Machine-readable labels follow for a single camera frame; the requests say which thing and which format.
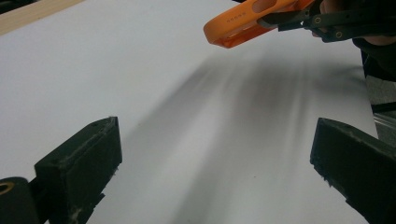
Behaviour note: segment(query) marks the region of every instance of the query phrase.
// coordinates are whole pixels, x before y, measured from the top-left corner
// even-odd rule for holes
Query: hole in orange object
[[[255,13],[261,13],[275,4],[276,0],[257,0],[253,3],[252,9]]]

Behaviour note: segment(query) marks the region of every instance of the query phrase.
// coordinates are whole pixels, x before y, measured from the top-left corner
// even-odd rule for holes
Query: table surface
[[[305,30],[209,45],[234,5],[86,0],[0,36],[0,178],[118,116],[89,223],[366,223],[309,163],[319,117],[376,136],[359,50]]]

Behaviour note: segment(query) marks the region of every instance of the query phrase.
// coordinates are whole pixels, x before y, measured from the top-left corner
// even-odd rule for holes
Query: dark floor
[[[396,102],[396,84],[375,77],[366,78],[369,99],[372,105]],[[396,111],[374,113],[379,140],[396,147]]]

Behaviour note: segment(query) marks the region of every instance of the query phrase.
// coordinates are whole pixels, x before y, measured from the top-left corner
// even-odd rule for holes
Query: white table
[[[0,36],[0,178],[118,116],[89,223],[366,223],[309,163],[319,117],[376,136],[359,50],[304,30],[207,44],[234,5],[87,0]]]

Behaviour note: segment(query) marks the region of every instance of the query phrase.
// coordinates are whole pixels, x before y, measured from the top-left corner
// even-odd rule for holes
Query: orange handle
[[[264,28],[257,20],[272,12],[292,11],[307,7],[315,0],[247,0],[204,26],[210,44],[233,48],[273,28]]]

